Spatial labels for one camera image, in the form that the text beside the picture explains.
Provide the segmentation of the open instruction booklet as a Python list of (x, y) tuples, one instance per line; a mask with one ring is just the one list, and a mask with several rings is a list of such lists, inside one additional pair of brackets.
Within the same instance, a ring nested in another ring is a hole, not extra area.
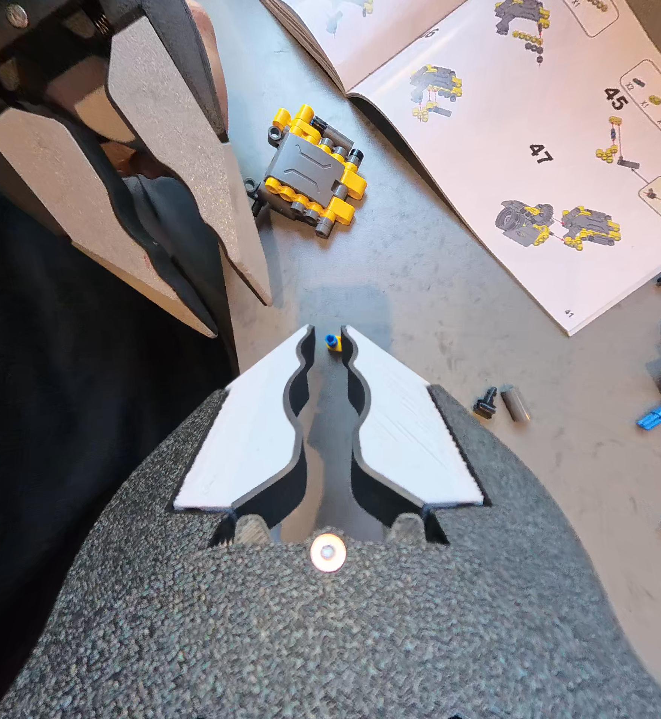
[(264, 1), (567, 335), (661, 272), (661, 53), (626, 1)]

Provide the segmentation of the yellow grey toy brick assembly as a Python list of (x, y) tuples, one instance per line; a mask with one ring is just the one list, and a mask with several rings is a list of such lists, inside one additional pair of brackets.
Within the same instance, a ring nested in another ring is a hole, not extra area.
[(271, 209), (314, 229), (326, 240), (336, 225), (349, 226), (368, 183), (359, 173), (363, 153), (353, 140), (303, 104), (279, 108), (266, 134), (274, 156), (259, 182), (244, 181), (253, 217)]

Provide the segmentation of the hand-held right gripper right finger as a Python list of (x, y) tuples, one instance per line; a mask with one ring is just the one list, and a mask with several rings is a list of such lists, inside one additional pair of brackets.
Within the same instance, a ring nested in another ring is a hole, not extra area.
[(482, 506), (485, 494), (418, 373), (351, 325), (341, 328), (353, 429), (351, 489), (384, 527), (402, 514), (425, 530), (436, 510)]

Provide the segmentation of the small grey toy connector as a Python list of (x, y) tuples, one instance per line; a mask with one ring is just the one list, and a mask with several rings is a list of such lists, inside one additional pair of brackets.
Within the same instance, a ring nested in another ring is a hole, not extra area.
[(509, 412), (511, 419), (518, 424), (528, 424), (531, 420), (530, 410), (521, 392), (515, 385), (504, 384), (500, 388), (500, 396)]

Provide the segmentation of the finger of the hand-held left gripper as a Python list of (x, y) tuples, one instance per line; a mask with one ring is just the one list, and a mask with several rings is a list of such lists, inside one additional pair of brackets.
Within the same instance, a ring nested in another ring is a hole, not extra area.
[(271, 305), (268, 266), (233, 149), (219, 139), (146, 16), (113, 37), (107, 86), (137, 137), (191, 192), (236, 273)]
[(72, 245), (182, 323), (218, 335), (210, 311), (144, 228), (126, 184), (103, 151), (74, 126), (9, 108), (0, 152)]

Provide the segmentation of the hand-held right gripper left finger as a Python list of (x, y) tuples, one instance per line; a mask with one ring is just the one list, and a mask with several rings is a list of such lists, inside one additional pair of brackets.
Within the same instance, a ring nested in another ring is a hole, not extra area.
[(309, 399), (315, 346), (314, 326), (304, 325), (226, 387), (174, 510), (222, 513), (233, 521), (258, 515), (274, 528), (299, 506), (307, 464), (298, 416)]

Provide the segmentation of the person's left hand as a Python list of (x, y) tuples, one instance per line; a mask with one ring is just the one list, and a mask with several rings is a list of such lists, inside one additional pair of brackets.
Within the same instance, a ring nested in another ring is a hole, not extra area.
[(216, 39), (216, 33), (213, 28), (213, 23), (206, 12), (206, 10), (196, 1), (186, 2), (192, 18), (196, 24), (196, 27), (200, 33), (200, 38), (205, 48), (206, 55), (208, 57), (211, 77), (213, 79), (213, 85), (218, 96), (218, 102), (220, 107), (220, 116), (223, 122), (223, 133), (228, 132), (228, 93), (226, 86), (226, 79), (224, 76), (223, 68), (220, 62), (220, 56), (218, 53), (218, 45)]

